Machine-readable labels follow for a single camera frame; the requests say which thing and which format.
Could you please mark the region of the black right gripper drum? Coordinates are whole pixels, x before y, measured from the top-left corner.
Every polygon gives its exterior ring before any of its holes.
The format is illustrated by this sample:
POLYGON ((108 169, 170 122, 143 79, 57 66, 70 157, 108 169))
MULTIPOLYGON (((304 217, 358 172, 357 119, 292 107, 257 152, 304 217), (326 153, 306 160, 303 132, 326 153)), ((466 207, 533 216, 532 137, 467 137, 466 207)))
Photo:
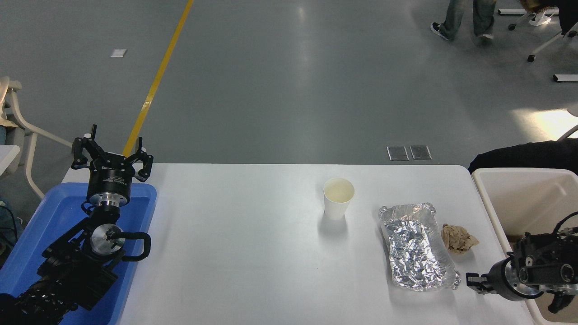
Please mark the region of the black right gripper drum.
POLYGON ((516 294, 508 282, 505 270, 510 258, 495 263, 487 274, 487 282, 492 287, 490 292, 498 294, 506 300, 516 300, 516 294))

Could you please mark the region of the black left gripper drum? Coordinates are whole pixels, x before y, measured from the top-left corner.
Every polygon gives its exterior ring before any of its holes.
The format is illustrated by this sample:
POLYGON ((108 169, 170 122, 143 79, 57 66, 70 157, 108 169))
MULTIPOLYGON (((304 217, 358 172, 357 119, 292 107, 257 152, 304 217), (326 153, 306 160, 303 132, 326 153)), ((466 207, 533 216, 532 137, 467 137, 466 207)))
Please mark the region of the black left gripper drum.
POLYGON ((89 165, 90 176, 87 197, 113 193, 130 197, 135 169, 123 156, 106 153, 95 156, 89 165))

